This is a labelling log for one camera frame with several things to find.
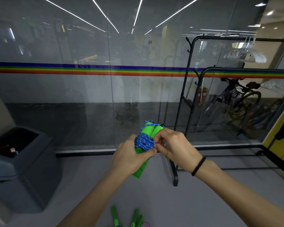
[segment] forearm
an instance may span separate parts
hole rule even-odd
[[[284,211],[244,187],[214,162],[205,161],[196,176],[216,192],[248,226],[284,226]]]
[[[126,177],[109,171],[57,227],[95,226],[105,205]]]

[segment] black metal clothes rack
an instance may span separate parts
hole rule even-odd
[[[176,122],[174,126],[174,130],[177,128],[178,124],[178,119],[179,119],[179,114],[181,110],[181,105],[182,101],[184,101],[190,108],[190,114],[188,118],[188,122],[186,125],[185,129],[185,136],[187,135],[190,120],[192,118],[192,115],[194,113],[194,109],[196,107],[196,101],[198,97],[198,92],[200,90],[204,75],[208,71],[219,71],[219,70],[229,70],[229,71],[250,71],[250,72],[261,72],[261,73],[281,73],[284,72],[284,70],[281,69],[256,69],[256,68],[222,68],[222,67],[208,67],[205,68],[200,74],[196,71],[194,68],[193,71],[198,77],[198,84],[197,84],[197,89],[193,98],[193,102],[190,103],[185,96],[184,96],[184,91],[185,91],[185,85],[187,81],[187,76],[189,73],[189,67],[190,67],[190,62],[193,54],[193,49],[195,42],[198,39],[205,39],[205,40],[223,40],[223,41],[246,41],[246,38],[243,37],[218,37],[218,36],[197,36],[196,38],[193,39],[192,43],[189,41],[189,38],[186,37],[186,40],[189,42],[190,45],[190,50],[187,50],[189,52],[189,58],[187,62],[187,67],[186,67],[186,72],[185,72],[185,77],[184,77],[184,82],[183,82],[183,87],[182,87],[182,92],[180,96],[180,102],[178,106],[178,112],[176,116]],[[269,41],[269,42],[284,42],[284,39],[271,39],[271,38],[256,38],[255,41]],[[246,167],[246,168],[224,168],[223,170],[254,170],[254,169],[281,169],[284,171],[284,161],[281,160],[279,157],[277,157],[274,153],[272,153],[269,149],[267,149],[265,146],[262,144],[242,144],[242,145],[224,145],[224,146],[202,146],[202,147],[197,147],[196,149],[201,151],[201,150],[221,150],[221,149],[244,149],[244,148],[259,148],[260,150],[255,154],[255,155],[205,155],[206,157],[258,157],[261,155],[266,156],[270,161],[272,161],[277,167]],[[170,160],[170,166],[173,174],[173,185],[178,186],[178,171],[182,171],[181,169],[178,169],[178,166],[174,164],[173,161]]]

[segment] person's left hand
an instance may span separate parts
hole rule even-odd
[[[136,135],[131,135],[124,143],[121,143],[113,155],[112,170],[125,177],[134,174],[141,165],[157,153],[156,149],[150,149],[137,154],[135,151]]]

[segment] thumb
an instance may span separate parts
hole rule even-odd
[[[162,146],[161,144],[155,144],[154,145],[154,147],[155,147],[155,149],[157,150],[157,151],[159,151],[160,153],[162,153],[162,154],[164,154],[166,157],[168,157],[168,155],[169,155],[169,150],[166,148],[166,147],[164,147],[164,146]]]
[[[149,149],[148,151],[145,151],[144,153],[139,154],[140,158],[145,162],[150,157],[154,156],[157,153],[156,149]]]

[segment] hand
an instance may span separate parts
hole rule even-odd
[[[164,128],[155,135],[154,142],[157,143],[155,149],[189,173],[193,172],[202,159],[202,155],[181,132]]]
[[[134,174],[148,158],[157,153],[156,149],[150,149],[144,153],[137,154],[135,151],[136,137],[136,135],[131,135],[128,140],[119,145],[113,155],[112,170],[125,177]]]

